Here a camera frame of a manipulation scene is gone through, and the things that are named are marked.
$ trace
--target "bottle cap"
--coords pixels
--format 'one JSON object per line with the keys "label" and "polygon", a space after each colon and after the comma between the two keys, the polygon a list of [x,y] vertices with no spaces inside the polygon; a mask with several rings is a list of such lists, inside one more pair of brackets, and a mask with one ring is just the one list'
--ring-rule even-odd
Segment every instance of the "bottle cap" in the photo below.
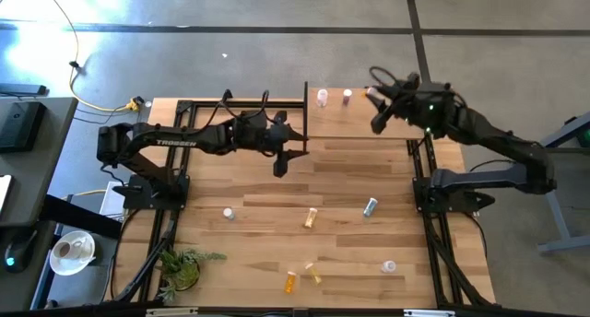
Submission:
{"label": "bottle cap", "polygon": [[381,270],[385,273],[391,273],[395,271],[395,262],[394,261],[385,261],[383,263],[383,267]]}

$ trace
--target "small white object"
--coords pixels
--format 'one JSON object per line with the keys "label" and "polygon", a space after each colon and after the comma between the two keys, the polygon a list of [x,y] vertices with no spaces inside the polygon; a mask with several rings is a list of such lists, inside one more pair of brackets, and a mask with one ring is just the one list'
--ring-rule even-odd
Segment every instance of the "small white object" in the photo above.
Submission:
{"label": "small white object", "polygon": [[65,234],[49,254],[49,266],[60,276],[71,276],[82,271],[94,260],[94,238],[83,231]]}
{"label": "small white object", "polygon": [[233,220],[236,218],[236,214],[233,212],[231,207],[226,207],[223,209],[223,216],[225,216],[229,220]]}
{"label": "small white object", "polygon": [[385,261],[383,266],[381,267],[381,271],[385,273],[392,273],[395,271],[395,262],[394,261]]}
{"label": "small white object", "polygon": [[344,95],[344,98],[342,99],[342,104],[344,106],[347,106],[348,102],[350,101],[350,97],[352,96],[352,90],[350,90],[350,89],[344,90],[343,95]]}
{"label": "small white object", "polygon": [[328,90],[320,89],[317,92],[317,106],[325,107],[325,105],[327,103],[328,103]]}
{"label": "small white object", "polygon": [[380,94],[380,92],[377,91],[376,88],[370,87],[370,88],[367,89],[366,94],[367,95],[371,95],[371,96],[377,96],[377,95]]}

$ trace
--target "plant pot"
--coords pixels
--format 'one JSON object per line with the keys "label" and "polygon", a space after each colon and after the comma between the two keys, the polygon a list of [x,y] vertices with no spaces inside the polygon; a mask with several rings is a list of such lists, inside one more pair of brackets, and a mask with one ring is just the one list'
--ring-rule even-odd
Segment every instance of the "plant pot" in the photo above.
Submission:
{"label": "plant pot", "polygon": [[192,283],[186,284],[186,285],[184,285],[182,287],[181,286],[178,286],[178,283],[177,283],[176,291],[185,291],[185,290],[188,290],[188,289],[192,288],[197,283],[197,281],[199,281],[199,277],[201,277],[201,267],[199,266],[199,263],[195,263],[195,264],[193,264],[193,266],[196,268],[196,271],[199,273],[199,276]]}

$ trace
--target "black desk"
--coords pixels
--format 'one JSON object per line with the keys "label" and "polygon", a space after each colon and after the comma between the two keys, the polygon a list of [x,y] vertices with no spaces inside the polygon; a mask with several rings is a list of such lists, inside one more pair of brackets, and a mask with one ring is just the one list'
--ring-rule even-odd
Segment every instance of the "black desk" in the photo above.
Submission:
{"label": "black desk", "polygon": [[[3,122],[16,98],[0,99]],[[77,100],[38,98],[47,111],[33,149],[29,152],[0,154],[0,174],[14,177],[13,186],[0,214],[0,252],[4,252],[11,231],[19,226],[35,226],[38,235],[35,252],[27,269],[9,274],[0,266],[0,311],[23,311],[38,286],[47,253],[52,247],[55,222],[86,229],[117,239],[121,224],[59,198],[47,195],[65,137],[74,118]]]}
{"label": "black desk", "polygon": [[[15,98],[0,99],[0,122],[4,122]],[[34,148],[29,152],[0,154],[0,174],[14,177],[12,189],[0,213],[0,227],[27,226],[37,220],[74,118],[77,100],[38,98],[47,111]]]}

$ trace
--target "desk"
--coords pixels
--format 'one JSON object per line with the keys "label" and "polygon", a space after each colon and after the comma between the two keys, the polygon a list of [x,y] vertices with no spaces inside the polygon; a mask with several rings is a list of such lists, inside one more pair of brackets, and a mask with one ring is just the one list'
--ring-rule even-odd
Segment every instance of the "desk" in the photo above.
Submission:
{"label": "desk", "polygon": [[[4,122],[10,104],[18,101],[15,98],[0,99],[0,122]],[[45,105],[47,110],[33,149],[28,152],[0,154],[0,174],[14,177],[12,189],[0,213],[0,252],[4,253],[14,227],[34,226],[38,231],[34,253],[26,270],[10,274],[0,266],[0,292],[3,296],[0,311],[23,311],[30,308],[53,241],[54,221],[103,235],[111,234],[111,237],[117,239],[121,228],[121,224],[113,219],[46,196],[74,118],[77,100],[55,97],[38,98],[36,101]]]}
{"label": "desk", "polygon": [[[373,135],[369,122],[374,109],[361,98],[360,90],[354,90],[348,108],[341,106],[341,89],[330,89],[324,109],[315,105],[315,92],[310,89],[311,154],[292,160],[282,179],[273,177],[273,159],[254,152],[218,157],[191,151],[191,189],[175,249],[222,252],[228,260],[205,263],[199,282],[181,293],[175,305],[436,306],[424,226],[414,207],[412,159],[405,141],[421,138],[423,133],[403,121],[391,121],[386,134]],[[176,102],[155,99],[150,123],[172,125]],[[209,109],[199,110],[196,127],[202,126],[209,114]],[[214,122],[226,118],[227,113],[221,112]],[[300,131],[301,110],[289,110],[288,122]],[[459,145],[448,140],[434,145],[441,168],[463,170]],[[166,153],[166,148],[157,147],[144,151],[162,165]],[[369,197],[379,200],[379,205],[372,217],[364,218],[362,210]],[[228,206],[236,212],[233,221],[222,215]],[[309,207],[319,211],[313,228],[304,229]],[[153,212],[141,211],[127,227],[117,260],[117,292],[146,256],[152,221]],[[493,301],[477,227],[463,215],[450,214],[449,223],[456,261],[480,293]],[[386,260],[397,263],[394,273],[381,273]],[[316,262],[322,275],[324,282],[319,287],[304,271],[308,262]],[[283,292],[287,271],[300,275],[291,295]],[[155,272],[150,298],[159,278]],[[448,274],[442,274],[448,287]]]}
{"label": "desk", "polygon": [[[2,123],[10,111],[10,105],[18,101],[15,98],[0,99]],[[39,217],[77,106],[77,100],[69,97],[38,98],[36,101],[45,105],[47,111],[43,115],[34,148],[29,152],[0,154],[0,174],[14,177],[6,207],[0,213],[0,227],[27,226]]]}

